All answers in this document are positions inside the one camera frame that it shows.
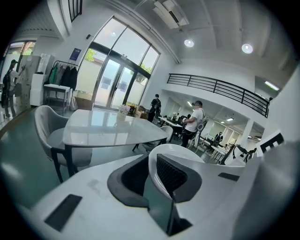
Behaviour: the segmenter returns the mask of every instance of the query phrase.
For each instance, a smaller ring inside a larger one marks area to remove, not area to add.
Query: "balcony railing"
[[[199,88],[223,95],[251,107],[266,118],[268,117],[268,100],[232,83],[210,77],[173,73],[170,73],[167,83]]]
[[[71,22],[83,13],[83,0],[68,0]]]

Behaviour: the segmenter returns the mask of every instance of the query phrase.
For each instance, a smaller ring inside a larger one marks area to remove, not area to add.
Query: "hanging clothes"
[[[59,64],[57,67],[57,75],[56,75],[54,84],[60,85],[61,77],[62,77],[64,71],[65,71],[64,65]]]
[[[51,73],[50,73],[50,76],[49,76],[49,83],[51,84],[54,84],[54,82],[55,82],[55,77],[56,77],[56,72],[57,72],[57,65],[58,64],[56,64],[55,66],[54,66],[54,68],[52,69],[52,71],[51,71]]]
[[[70,73],[70,80],[68,83],[68,87],[75,90],[76,85],[77,85],[77,69],[74,67],[74,68],[72,68],[71,73]]]
[[[60,85],[68,87],[68,83],[70,80],[71,68],[69,66],[66,67],[64,73],[62,74]]]

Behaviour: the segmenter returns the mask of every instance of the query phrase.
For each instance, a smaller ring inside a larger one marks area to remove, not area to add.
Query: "white t-shirt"
[[[10,91],[14,90],[14,88],[15,88],[14,78],[18,77],[18,76],[19,76],[18,72],[14,71],[14,70],[12,70],[10,72],[10,74],[9,74],[9,78],[10,78],[10,87],[9,87],[9,90]]]
[[[191,118],[192,117],[196,118],[197,121],[187,123],[185,129],[190,131],[190,132],[196,132],[199,122],[203,119],[203,109],[202,108],[195,109],[195,111],[193,112]]]

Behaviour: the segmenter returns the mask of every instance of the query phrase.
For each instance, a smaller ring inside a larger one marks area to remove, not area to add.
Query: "flower vase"
[[[126,114],[125,114],[125,113],[118,112],[117,118],[118,118],[119,120],[125,120]]]

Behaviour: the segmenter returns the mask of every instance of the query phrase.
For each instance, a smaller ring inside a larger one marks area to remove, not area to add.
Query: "air conditioner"
[[[156,1],[153,11],[167,24],[171,29],[189,24],[186,15],[175,0],[167,0],[163,3]]]

